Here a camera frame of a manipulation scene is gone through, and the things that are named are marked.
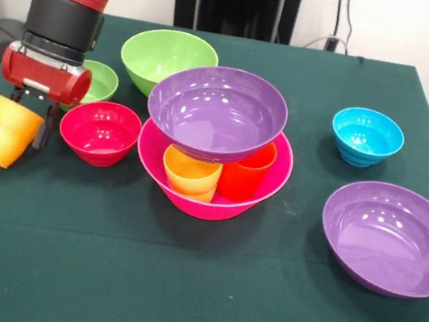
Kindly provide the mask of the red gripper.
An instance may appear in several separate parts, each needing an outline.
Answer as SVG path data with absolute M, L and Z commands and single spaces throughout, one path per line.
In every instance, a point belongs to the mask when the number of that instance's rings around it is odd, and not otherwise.
M 31 146 L 35 150 L 46 147 L 60 115 L 60 104 L 78 104 L 90 88 L 92 73 L 83 66 L 70 65 L 11 42 L 2 55 L 2 75 L 14 84 L 9 99 L 21 101 L 24 89 L 39 90 L 52 101 L 48 104 L 46 120 L 40 125 Z

